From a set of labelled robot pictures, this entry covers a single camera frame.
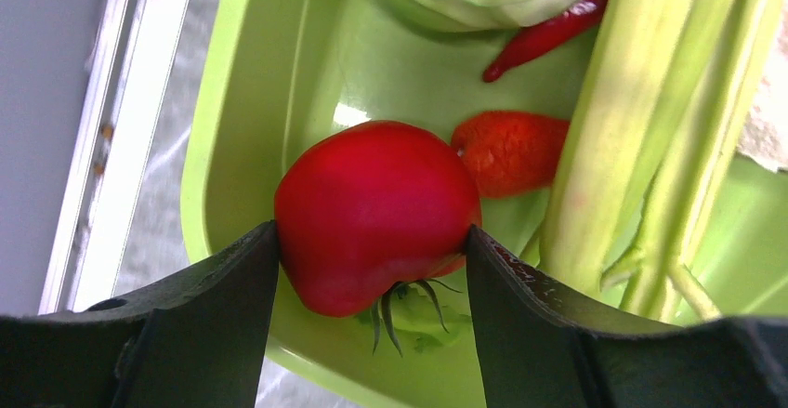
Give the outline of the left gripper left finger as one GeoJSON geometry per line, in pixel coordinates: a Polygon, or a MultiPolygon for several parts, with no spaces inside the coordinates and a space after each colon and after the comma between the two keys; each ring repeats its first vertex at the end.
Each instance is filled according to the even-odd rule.
{"type": "Polygon", "coordinates": [[[273,222],[83,311],[1,320],[5,407],[252,407],[279,274],[273,222]]]}

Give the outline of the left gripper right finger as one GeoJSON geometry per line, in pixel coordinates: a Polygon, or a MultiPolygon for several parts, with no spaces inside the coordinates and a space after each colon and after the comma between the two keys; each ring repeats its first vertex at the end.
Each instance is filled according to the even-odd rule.
{"type": "Polygon", "coordinates": [[[490,407],[783,407],[787,321],[679,327],[615,309],[473,228],[466,280],[490,407]]]}

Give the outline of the red tomato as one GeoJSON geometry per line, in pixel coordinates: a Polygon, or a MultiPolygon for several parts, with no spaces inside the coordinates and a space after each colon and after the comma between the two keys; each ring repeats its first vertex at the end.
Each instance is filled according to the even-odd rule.
{"type": "Polygon", "coordinates": [[[312,312],[368,311],[374,335],[398,342],[391,302],[411,285],[435,312],[438,278],[465,264],[482,221],[479,192],[458,153],[433,133],[368,121],[306,150],[273,198],[282,268],[312,312]]]}

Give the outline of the white cauliflower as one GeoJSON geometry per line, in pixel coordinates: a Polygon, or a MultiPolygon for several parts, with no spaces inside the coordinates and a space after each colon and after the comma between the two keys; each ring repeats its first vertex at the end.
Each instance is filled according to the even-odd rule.
{"type": "Polygon", "coordinates": [[[776,32],[737,153],[772,172],[787,172],[787,21],[776,32]]]}

